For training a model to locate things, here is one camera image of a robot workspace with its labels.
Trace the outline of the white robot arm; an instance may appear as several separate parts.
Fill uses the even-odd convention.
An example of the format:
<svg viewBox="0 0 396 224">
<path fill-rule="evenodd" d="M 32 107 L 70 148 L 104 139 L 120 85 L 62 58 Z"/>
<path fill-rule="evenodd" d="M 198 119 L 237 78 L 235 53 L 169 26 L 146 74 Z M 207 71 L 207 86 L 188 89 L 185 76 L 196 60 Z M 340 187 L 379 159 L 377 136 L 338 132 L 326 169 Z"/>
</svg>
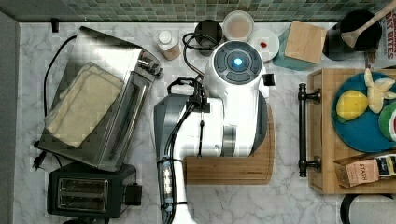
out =
<svg viewBox="0 0 396 224">
<path fill-rule="evenodd" d="M 267 130 L 264 71 L 256 49 L 227 41 L 212 51 L 201 77 L 178 77 L 168 85 L 150 123 L 162 224 L 197 224 L 187 203 L 185 158 L 246 158 L 259 148 Z"/>
</svg>

